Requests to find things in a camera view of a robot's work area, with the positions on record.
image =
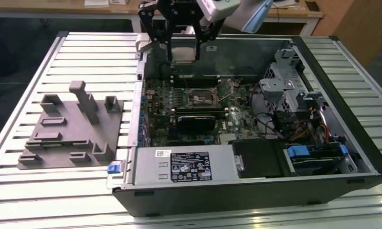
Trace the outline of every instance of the power supply label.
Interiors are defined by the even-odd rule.
[[[172,182],[212,180],[208,152],[171,154]]]

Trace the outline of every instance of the wooden desk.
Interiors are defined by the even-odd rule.
[[[108,8],[85,8],[84,0],[0,0],[0,17],[129,19],[133,32],[141,32],[140,19],[136,15],[140,2],[141,0],[131,0],[127,5],[110,4]],[[286,10],[284,8],[270,9],[264,22],[303,23],[300,35],[311,35],[316,22],[324,14],[308,11],[303,0],[296,8],[287,7]]]

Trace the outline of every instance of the blue tab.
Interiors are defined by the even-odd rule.
[[[290,157],[294,156],[310,156],[310,152],[307,146],[291,146],[287,149],[287,153]]]
[[[120,173],[120,165],[109,165],[108,166],[108,174]]]
[[[346,148],[344,145],[339,145],[340,151],[343,153],[343,155],[346,155],[348,153],[348,149]]]
[[[288,157],[294,157],[295,156],[294,150],[292,150],[291,147],[287,149],[287,153],[288,153]]]

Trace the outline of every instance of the robotic arm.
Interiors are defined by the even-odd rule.
[[[255,24],[262,24],[271,3],[272,0],[243,0],[243,3],[240,0],[155,0],[141,2],[137,14],[151,41],[167,45],[168,61],[172,61],[171,37],[175,27],[192,26],[196,39],[195,60],[199,60],[200,45],[216,39],[225,18],[229,17],[227,24],[231,27],[241,31],[248,28],[245,32],[255,32],[251,22],[253,20]],[[152,22],[156,10],[165,18],[164,29],[159,29]],[[203,18],[209,22],[204,29],[200,25]]]

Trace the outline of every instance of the slatted metal surface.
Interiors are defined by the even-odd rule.
[[[41,108],[37,102],[45,93],[56,93],[65,100],[74,99],[66,93],[70,80],[86,81],[94,99],[116,95],[124,100],[117,152],[117,157],[124,158],[136,73],[135,39],[136,35],[131,33],[70,33],[54,48],[49,65],[0,150],[0,228],[189,229],[275,225],[300,229],[382,228],[382,184],[354,191],[324,205],[136,219],[127,214],[106,189],[105,167],[42,170],[14,167],[38,119]],[[330,39],[306,38],[304,41],[382,151],[382,93],[351,67]]]

